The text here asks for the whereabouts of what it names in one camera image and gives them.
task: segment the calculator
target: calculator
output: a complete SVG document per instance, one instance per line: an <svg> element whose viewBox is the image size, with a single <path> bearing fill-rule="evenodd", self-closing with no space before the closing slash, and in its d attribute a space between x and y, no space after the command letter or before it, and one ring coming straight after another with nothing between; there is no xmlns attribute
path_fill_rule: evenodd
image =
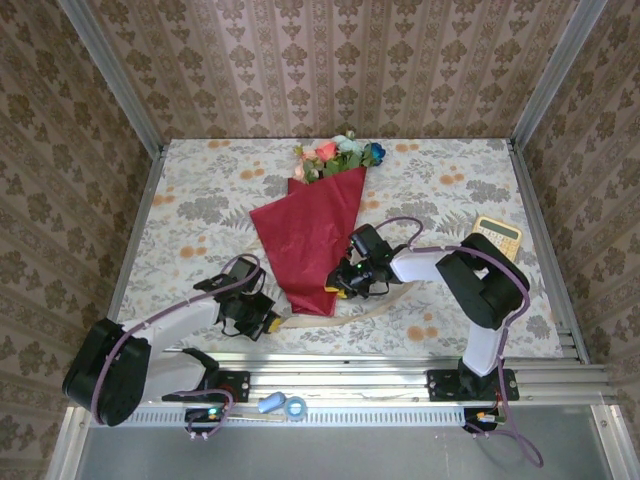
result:
<svg viewBox="0 0 640 480"><path fill-rule="evenodd" d="M516 259L518 248L522 242L522 232L516 227L480 216L477 218L473 231L483 234L493 243L502 254L512 262Z"/></svg>

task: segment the patterned wallpaper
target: patterned wallpaper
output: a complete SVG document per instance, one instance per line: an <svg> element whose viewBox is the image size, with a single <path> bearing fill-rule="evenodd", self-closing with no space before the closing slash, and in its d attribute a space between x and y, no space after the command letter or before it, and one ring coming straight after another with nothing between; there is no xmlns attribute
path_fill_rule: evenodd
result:
<svg viewBox="0 0 640 480"><path fill-rule="evenodd" d="M0 2L0 478L41 478L149 159L55 2Z"/></svg>
<svg viewBox="0 0 640 480"><path fill-rule="evenodd" d="M640 451L640 2L610 0L525 149L595 362Z"/></svg>
<svg viewBox="0 0 640 480"><path fill-rule="evenodd" d="M90 0L165 141L509 137L577 0Z"/></svg>

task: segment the gray panel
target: gray panel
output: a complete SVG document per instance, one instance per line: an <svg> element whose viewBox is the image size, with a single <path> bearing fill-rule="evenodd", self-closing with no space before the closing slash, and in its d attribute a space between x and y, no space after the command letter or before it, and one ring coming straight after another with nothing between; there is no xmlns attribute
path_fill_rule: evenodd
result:
<svg viewBox="0 0 640 480"><path fill-rule="evenodd" d="M542 471L512 440L474 440L458 428L226 428L207 442L191 442L175 428L93 428L77 478L611 478L588 407L515 413L544 456Z"/></svg>

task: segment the floral tablecloth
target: floral tablecloth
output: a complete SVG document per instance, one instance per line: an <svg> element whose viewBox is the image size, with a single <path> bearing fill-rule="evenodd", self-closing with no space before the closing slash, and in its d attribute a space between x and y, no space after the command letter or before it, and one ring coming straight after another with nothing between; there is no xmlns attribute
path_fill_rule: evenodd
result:
<svg viewBox="0 0 640 480"><path fill-rule="evenodd" d="M504 140L378 140L384 163L369 169L357 225L397 215L425 223L416 245L459 243L480 214L522 230L516 264L531 283L532 306L511 328L506 355L558 357L561 348L516 178ZM291 317L248 212L285 195L293 148L318 140L174 140L169 146L118 320L144 319L193 293L234 255L257 255L265 293ZM405 242L410 223L381 231ZM308 328L284 328L313 325ZM469 320L442 283L397 286L385 297L339 300L336 318L291 318L258 342L227 338L215 326L180 346L206 351L459 355Z"/></svg>

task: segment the purple cable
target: purple cable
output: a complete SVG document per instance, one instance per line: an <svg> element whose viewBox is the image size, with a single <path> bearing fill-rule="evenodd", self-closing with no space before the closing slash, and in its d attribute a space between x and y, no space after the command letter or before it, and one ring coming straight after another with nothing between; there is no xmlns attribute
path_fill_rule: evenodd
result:
<svg viewBox="0 0 640 480"><path fill-rule="evenodd" d="M392 217L392 218L387 218L384 222L382 222L379 225L376 225L376 230L378 230L380 227L384 227L385 225L391 223L391 222L399 222L401 220L408 220L409 222L414 222L418 224L418 231L416 233L413 234L413 236L409 239L409 241L407 242L408 245L411 245L411 243L413 243L413 241L418 238L418 236L422 233L422 230L424 230L424 225L422 224L422 222L420 220L418 220L417 218L414 217L406 217L406 216L400 216L400 217Z"/></svg>
<svg viewBox="0 0 640 480"><path fill-rule="evenodd" d="M198 395L212 395L212 394L224 395L225 397L227 397L227 400L229 401L229 405L227 405L226 412L224 416L220 419L218 424L215 427L213 427L210 431L207 432L207 437L214 435L218 430L220 430L222 425L227 421L227 418L229 418L229 413L231 412L231 408L233 408L234 406L233 395L231 395L231 393L221 388L209 388L206 390L174 392L174 395L180 395L182 397L196 397ZM187 432L189 432L189 434L191 434L191 432L193 431L192 427L196 418L198 417L192 417L189 419L189 423L187 424Z"/></svg>
<svg viewBox="0 0 640 480"><path fill-rule="evenodd" d="M98 400L100 399L100 393L102 392L102 385L104 383L104 379L107 376L107 372L109 371L109 368L111 367L111 364L113 363L113 360L118 356L118 353L120 352L120 349L122 348L122 345L124 345L124 343L134 333L139 332L143 328L148 327L152 323L157 322L161 318L169 315L170 313L175 312L176 310L180 310L181 308L189 306L191 303L198 302L198 301L203 300L205 298L211 297L213 295L217 295L217 294L222 293L222 292L226 292L227 290L231 290L233 288L239 287L239 286L244 285L245 283L247 283L249 280L251 280L253 277L255 277L257 275L258 271L260 270L260 259L258 257L256 257L255 255L251 254L251 253L243 253L241 255L237 255L237 256L233 257L231 260L229 260L222 267L221 271L224 272L229 267L229 265L231 265L233 262L235 262L240 257L250 257L250 258L254 259L256 261L256 266L258 268L254 269L253 272L251 272L251 274L249 276L247 276L246 278L244 278L243 280L231 283L231 284L227 285L226 287L220 287L220 288L218 288L218 289L216 289L216 290L214 290L212 292L207 292L207 293L202 293L200 295L196 295L195 297L192 297L192 298L190 298L188 300L183 300L182 302L176 303L175 305L171 305L170 307L167 307L164 310L152 315L151 317L149 317L144 322L140 322L139 324L137 324L136 326L134 326L130 330L127 330L124 333L124 335L122 335L122 337L120 337L120 339L113 346L113 349L111 349L111 352L109 353L109 355L107 355L107 358L106 358L106 360L104 362L104 365L102 366L102 370L100 370L100 375L98 376L98 380L96 381L96 386L93 389L93 396L91 397L91 415L93 416L93 418L96 421L96 423L98 423L98 425L104 425L104 422L102 421L102 419L100 418L100 415L98 414Z"/></svg>
<svg viewBox="0 0 640 480"><path fill-rule="evenodd" d="M518 446L522 450L522 453L524 454L526 459L529 460L529 462L531 462L531 464L534 465L535 467L542 468L544 466L544 460L542 458L542 454L540 453L540 450L538 450L536 448L536 446L533 444L533 442L531 442L531 440L529 440L527 437L525 437L524 435L522 435L518 431L518 427L516 426L516 422L513 419L513 412L511 411L511 407L509 406L509 402L507 400L507 389L505 387L504 370L503 370L503 366L502 366L502 363L503 363L502 354L504 352L504 347L507 344L507 335L508 335L509 327L511 326L511 324L515 320L517 320L519 317L521 317L524 314L524 312L529 308L529 305L531 303L531 300L529 298L529 292L527 291L525 286L522 284L522 282L518 279L518 277L511 270L509 270L506 266L504 266L503 264L498 262L492 256L487 255L486 253L479 252L479 251L474 250L472 248L458 247L458 246L411 248L412 240L413 240L413 237L408 242L408 244L409 244L409 248L413 252L432 253L432 252L436 252L436 251L439 251L439 250L459 251L459 252L467 253L467 254L472 255L474 257L482 258L483 260L485 260L485 261L489 262L490 264L492 264L494 267L496 267L502 273L504 273L509 278L509 280L511 280L513 282L513 284L518 288L518 290L520 290L520 293L522 294L522 298L523 298L522 307L520 307L520 310L518 310L511 317L509 317L508 320L505 321L505 326L504 326L504 330L502 332L502 337L500 338L500 344L498 345L498 354L497 354L497 357L498 357L498 380L500 382L500 392L502 394L502 403L504 405L504 410L505 410L505 413L507 415L507 422L511 423L512 431L509 431L509 430L494 430L493 432L483 432L479 428L475 427L475 425L470 425L470 426L474 427L476 430L479 430L480 433L483 433L483 434L488 435L488 436L491 436L491 435L505 435L505 436L513 438L516 442L518 442ZM534 452L534 454L538 457L537 460L531 455L529 450L532 450Z"/></svg>

